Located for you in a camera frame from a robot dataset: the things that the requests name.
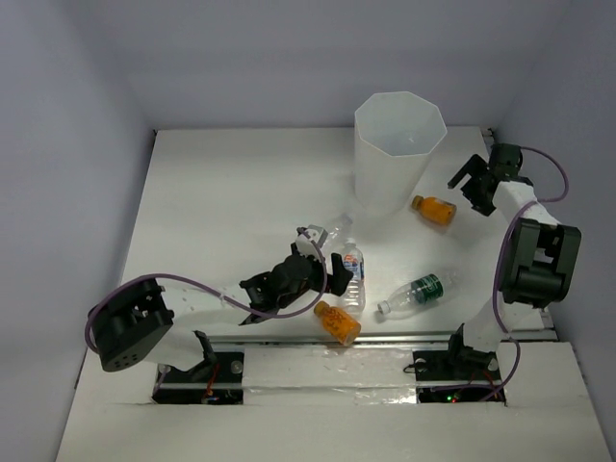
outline wall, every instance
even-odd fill
[[[92,304],[114,285],[152,132],[55,2],[0,2],[0,448],[54,460]]]
[[[341,126],[412,90],[495,125],[569,0],[82,0],[156,128]]]
[[[578,226],[582,246],[569,296],[551,311],[561,338],[573,342],[603,431],[616,456],[616,2],[575,1],[532,70],[498,134],[544,148],[568,170],[571,192],[550,209]],[[540,195],[561,188],[557,172],[525,157]]]

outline clear plastic bottle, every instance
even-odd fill
[[[359,315],[366,307],[366,290],[364,289],[364,255],[357,248],[355,240],[348,238],[342,251],[343,265],[353,273],[353,278],[346,286],[341,297],[341,305],[351,315]]]
[[[459,276],[455,269],[439,269],[397,289],[377,305],[378,311],[392,318],[410,316],[428,308],[435,300],[449,299],[458,287]]]
[[[339,217],[325,225],[327,239],[325,239],[325,242],[321,248],[321,252],[325,258],[345,244],[345,241],[350,236],[350,227],[352,224],[353,220],[349,215],[341,214]]]
[[[345,347],[352,344],[362,330],[361,324],[344,310],[329,306],[324,301],[315,306],[315,315],[321,320],[323,328]]]

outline water bottle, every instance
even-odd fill
[[[329,254],[338,250],[345,243],[345,240],[350,235],[350,227],[353,224],[353,220],[347,214],[341,214],[332,222],[324,226],[327,231],[327,239],[321,247],[321,252],[325,258],[329,257]]]
[[[378,303],[386,317],[407,317],[429,308],[434,301],[457,292],[459,276],[454,269],[439,269],[397,289],[387,300]]]
[[[346,292],[341,297],[341,305],[351,315],[359,315],[366,306],[366,290],[364,289],[364,255],[355,245],[355,240],[346,239],[342,250],[343,265],[353,273],[346,286]]]

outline orange bottle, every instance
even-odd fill
[[[324,301],[317,303],[315,314],[321,320],[323,328],[345,347],[352,344],[362,330],[362,325],[349,313],[337,306],[329,306]]]
[[[411,208],[417,210],[422,217],[435,223],[447,226],[453,220],[457,207],[436,197],[422,197],[416,195],[411,203]]]

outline white bin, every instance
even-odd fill
[[[368,213],[404,207],[446,134],[439,108],[410,91],[375,93],[355,111],[355,194]]]

